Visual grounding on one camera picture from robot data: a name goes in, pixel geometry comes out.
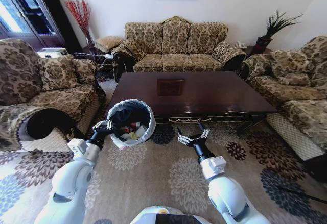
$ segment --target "table leg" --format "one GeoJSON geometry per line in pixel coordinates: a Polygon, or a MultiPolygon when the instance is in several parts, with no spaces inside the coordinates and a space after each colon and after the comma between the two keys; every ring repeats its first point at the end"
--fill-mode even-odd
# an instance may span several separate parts
{"type": "Polygon", "coordinates": [[[242,135],[245,130],[247,130],[248,128],[257,125],[258,123],[260,123],[262,120],[264,120],[266,117],[257,117],[255,118],[253,121],[249,121],[249,122],[244,122],[242,125],[240,125],[237,129],[236,132],[238,135],[242,135]]]}

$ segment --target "potted plant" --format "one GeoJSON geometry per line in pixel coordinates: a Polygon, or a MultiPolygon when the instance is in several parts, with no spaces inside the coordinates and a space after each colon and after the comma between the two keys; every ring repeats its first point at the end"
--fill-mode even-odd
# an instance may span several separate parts
{"type": "Polygon", "coordinates": [[[272,36],[280,31],[281,29],[290,26],[290,25],[295,25],[298,22],[298,18],[303,16],[303,14],[296,16],[296,17],[291,17],[291,18],[284,18],[284,15],[286,14],[283,13],[282,15],[279,14],[278,10],[276,11],[276,16],[272,15],[269,17],[268,22],[267,22],[267,32],[264,36],[259,37],[258,40],[256,41],[255,46],[252,48],[250,54],[248,54],[247,57],[252,56],[254,54],[262,54],[267,45],[272,41],[272,36]]]}
{"type": "Polygon", "coordinates": [[[85,1],[65,1],[66,7],[75,18],[78,26],[85,35],[86,45],[90,49],[94,48],[90,32],[88,30],[91,8],[85,1]]]}

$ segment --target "red decorative branches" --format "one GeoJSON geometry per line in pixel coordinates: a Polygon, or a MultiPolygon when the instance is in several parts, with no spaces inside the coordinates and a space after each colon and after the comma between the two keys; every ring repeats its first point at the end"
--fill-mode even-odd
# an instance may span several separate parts
{"type": "Polygon", "coordinates": [[[91,8],[85,1],[65,1],[65,4],[86,37],[90,36],[88,24],[91,8]]]}

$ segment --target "floor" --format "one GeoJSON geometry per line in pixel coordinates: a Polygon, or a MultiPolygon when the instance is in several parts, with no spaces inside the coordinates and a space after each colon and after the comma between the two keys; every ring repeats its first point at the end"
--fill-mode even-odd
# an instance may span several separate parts
{"type": "MultiPolygon", "coordinates": [[[[116,84],[106,81],[101,86],[111,97],[116,84]]],[[[239,137],[236,123],[206,126],[211,130],[208,148],[227,162],[225,175],[242,185],[272,224],[327,223],[326,204],[278,189],[327,200],[326,188],[306,173],[275,131],[261,123],[239,137]]],[[[195,124],[180,128],[185,135],[198,132],[195,124]]],[[[85,199],[84,223],[130,223],[153,205],[225,223],[207,198],[208,183],[194,150],[177,141],[176,129],[176,125],[157,125],[149,141],[124,150],[110,138],[105,140],[85,199]]],[[[0,154],[0,223],[33,223],[48,200],[54,173],[72,157],[71,152],[0,154]]]]}

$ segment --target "trash can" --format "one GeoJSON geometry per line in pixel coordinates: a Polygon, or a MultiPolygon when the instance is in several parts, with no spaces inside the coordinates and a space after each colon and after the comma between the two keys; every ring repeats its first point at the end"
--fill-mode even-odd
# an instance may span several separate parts
{"type": "Polygon", "coordinates": [[[115,104],[107,114],[113,133],[110,137],[120,149],[126,146],[135,146],[148,140],[155,129],[155,119],[151,108],[143,101],[125,100],[115,104]],[[138,123],[143,126],[145,132],[138,139],[126,138],[122,128],[128,130],[128,125],[138,123]]]}

